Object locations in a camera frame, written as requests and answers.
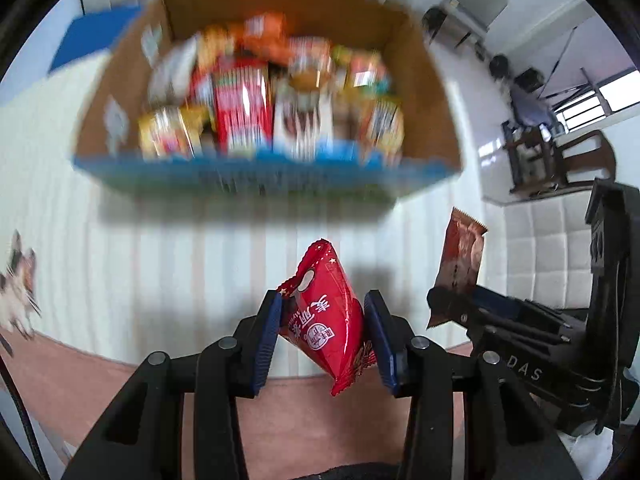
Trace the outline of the white padded chair right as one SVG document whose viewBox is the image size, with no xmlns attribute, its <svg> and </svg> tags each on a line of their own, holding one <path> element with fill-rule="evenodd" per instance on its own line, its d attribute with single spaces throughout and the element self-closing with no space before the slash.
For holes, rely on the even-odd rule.
<svg viewBox="0 0 640 480">
<path fill-rule="evenodd" d="M 591 292 L 588 191 L 506 206 L 506 293 L 585 309 Z"/>
</svg>

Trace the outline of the orange snack packet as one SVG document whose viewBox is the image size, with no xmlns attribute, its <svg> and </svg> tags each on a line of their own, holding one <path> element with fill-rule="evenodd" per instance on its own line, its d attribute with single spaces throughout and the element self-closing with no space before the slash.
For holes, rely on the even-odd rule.
<svg viewBox="0 0 640 480">
<path fill-rule="evenodd" d="M 279 65 L 288 65 L 292 60 L 286 18 L 281 13 L 255 15 L 236 26 L 233 36 L 244 50 L 258 58 Z"/>
</svg>

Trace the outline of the yellow cheese snack bag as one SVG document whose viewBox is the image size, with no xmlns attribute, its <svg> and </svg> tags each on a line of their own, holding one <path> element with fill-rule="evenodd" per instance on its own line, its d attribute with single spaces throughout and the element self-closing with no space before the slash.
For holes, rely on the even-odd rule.
<svg viewBox="0 0 640 480">
<path fill-rule="evenodd" d="M 201 135 L 210 124 L 206 106 L 163 106 L 138 120 L 145 159 L 191 159 L 202 154 Z"/>
</svg>

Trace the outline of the red small snack packet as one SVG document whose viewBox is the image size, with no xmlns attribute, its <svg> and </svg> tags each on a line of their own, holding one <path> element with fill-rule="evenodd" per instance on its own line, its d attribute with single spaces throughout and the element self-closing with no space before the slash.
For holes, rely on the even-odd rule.
<svg viewBox="0 0 640 480">
<path fill-rule="evenodd" d="M 280 335 L 331 376 L 332 396 L 376 363 L 364 331 L 363 307 L 328 240 L 316 240 L 307 248 L 278 293 Z"/>
</svg>

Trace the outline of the blue cushion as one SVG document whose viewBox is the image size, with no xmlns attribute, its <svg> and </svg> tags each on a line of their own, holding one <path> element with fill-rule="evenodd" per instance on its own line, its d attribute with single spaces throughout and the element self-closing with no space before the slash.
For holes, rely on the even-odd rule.
<svg viewBox="0 0 640 480">
<path fill-rule="evenodd" d="M 141 12 L 142 6 L 119 6 L 75 18 L 66 29 L 49 72 L 94 52 L 111 49 Z"/>
</svg>

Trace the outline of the chocolate stick packet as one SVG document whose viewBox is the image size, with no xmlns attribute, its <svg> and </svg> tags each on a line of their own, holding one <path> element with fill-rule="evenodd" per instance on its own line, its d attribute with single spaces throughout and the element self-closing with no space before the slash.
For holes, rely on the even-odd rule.
<svg viewBox="0 0 640 480">
<path fill-rule="evenodd" d="M 330 92 L 301 92 L 280 81 L 274 96 L 273 151 L 298 162 L 312 162 L 332 144 Z"/>
</svg>

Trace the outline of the striped cat print tablecloth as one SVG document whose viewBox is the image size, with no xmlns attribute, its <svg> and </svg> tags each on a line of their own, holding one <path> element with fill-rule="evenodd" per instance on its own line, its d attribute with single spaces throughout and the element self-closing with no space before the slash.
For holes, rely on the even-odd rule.
<svg viewBox="0 0 640 480">
<path fill-rule="evenodd" d="M 76 445 L 151 352 L 183 356 L 233 332 L 319 238 L 335 247 L 358 295 L 444 347 L 454 324 L 428 324 L 452 208 L 483 219 L 480 142 L 506 111 L 486 72 L 436 50 L 461 114 L 460 176 L 391 205 L 342 198 L 171 195 L 134 198 L 70 163 L 85 102 L 108 62 L 67 66 L 1 109 L 1 246 L 14 235 L 37 256 L 36 336 L 11 334 L 9 369 L 43 427 Z"/>
</svg>

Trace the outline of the red large snack bag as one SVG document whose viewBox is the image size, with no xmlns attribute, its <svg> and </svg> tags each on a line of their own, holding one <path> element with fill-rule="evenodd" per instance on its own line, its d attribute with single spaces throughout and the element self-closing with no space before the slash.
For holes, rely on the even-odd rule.
<svg viewBox="0 0 640 480">
<path fill-rule="evenodd" d="M 272 144 L 268 65 L 258 58 L 222 58 L 214 70 L 216 131 L 221 151 L 252 157 Z"/>
</svg>

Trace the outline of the grey chair background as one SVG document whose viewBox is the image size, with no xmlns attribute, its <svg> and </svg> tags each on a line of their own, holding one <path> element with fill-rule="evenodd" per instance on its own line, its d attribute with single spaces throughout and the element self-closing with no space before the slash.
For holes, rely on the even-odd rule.
<svg viewBox="0 0 640 480">
<path fill-rule="evenodd" d="M 456 49 L 474 38 L 483 44 L 490 25 L 508 6 L 509 0 L 442 0 L 429 8 L 422 16 L 422 25 L 434 39 L 446 21 L 454 21 L 464 29 Z"/>
</svg>

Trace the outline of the panda biscuit packet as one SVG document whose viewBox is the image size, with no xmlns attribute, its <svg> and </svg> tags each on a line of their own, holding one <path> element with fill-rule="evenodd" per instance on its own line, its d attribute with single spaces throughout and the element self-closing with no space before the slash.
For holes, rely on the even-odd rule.
<svg viewBox="0 0 640 480">
<path fill-rule="evenodd" d="M 332 77 L 332 44 L 321 37 L 293 37 L 288 40 L 288 79 L 299 92 L 320 91 Z"/>
</svg>

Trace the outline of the silver grey snack packet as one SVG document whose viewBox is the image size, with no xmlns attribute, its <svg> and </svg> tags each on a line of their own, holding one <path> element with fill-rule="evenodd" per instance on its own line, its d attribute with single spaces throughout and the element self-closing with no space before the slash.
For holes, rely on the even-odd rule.
<svg viewBox="0 0 640 480">
<path fill-rule="evenodd" d="M 200 34 L 195 34 L 173 47 L 154 68 L 148 85 L 150 105 L 181 105 L 186 100 L 198 58 L 200 37 Z"/>
</svg>

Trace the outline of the dark wooden chair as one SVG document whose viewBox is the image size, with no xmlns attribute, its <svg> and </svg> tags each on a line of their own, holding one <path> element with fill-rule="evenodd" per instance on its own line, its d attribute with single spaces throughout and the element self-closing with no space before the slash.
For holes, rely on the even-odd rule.
<svg viewBox="0 0 640 480">
<path fill-rule="evenodd" d="M 535 198 L 582 191 L 597 180 L 572 181 L 571 174 L 598 172 L 605 181 L 616 180 L 614 148 L 601 130 L 557 144 L 552 138 L 546 140 L 540 127 L 515 128 L 510 122 L 501 127 L 513 182 L 511 195 Z"/>
</svg>

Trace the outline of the cardboard box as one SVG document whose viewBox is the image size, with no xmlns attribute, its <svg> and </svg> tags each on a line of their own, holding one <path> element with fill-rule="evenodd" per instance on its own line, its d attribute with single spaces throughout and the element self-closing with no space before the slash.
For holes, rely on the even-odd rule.
<svg viewBox="0 0 640 480">
<path fill-rule="evenodd" d="M 235 40 L 236 26 L 281 13 L 288 40 L 332 44 L 333 144 L 312 162 L 273 151 L 252 157 L 221 151 L 214 70 L 222 58 L 258 58 Z M 150 105 L 154 68 L 175 46 L 200 34 L 189 95 L 181 105 Z M 272 104 L 288 65 L 268 65 Z M 202 154 L 145 159 L 138 120 L 163 106 L 206 106 Z M 449 104 L 422 29 L 405 10 L 376 0 L 154 0 L 119 40 L 86 111 L 77 168 L 115 188 L 207 188 L 278 194 L 400 197 L 460 170 Z"/>
</svg>

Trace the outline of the brown chocolate wafer packet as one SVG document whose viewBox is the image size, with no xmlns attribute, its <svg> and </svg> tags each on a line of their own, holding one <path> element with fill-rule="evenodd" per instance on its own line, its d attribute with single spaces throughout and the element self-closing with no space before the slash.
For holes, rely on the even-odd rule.
<svg viewBox="0 0 640 480">
<path fill-rule="evenodd" d="M 456 207 L 452 208 L 434 287 L 427 294 L 431 310 L 428 327 L 450 320 L 447 307 L 436 301 L 435 288 L 443 288 L 462 297 L 472 296 L 480 274 L 486 233 L 483 223 Z"/>
</svg>

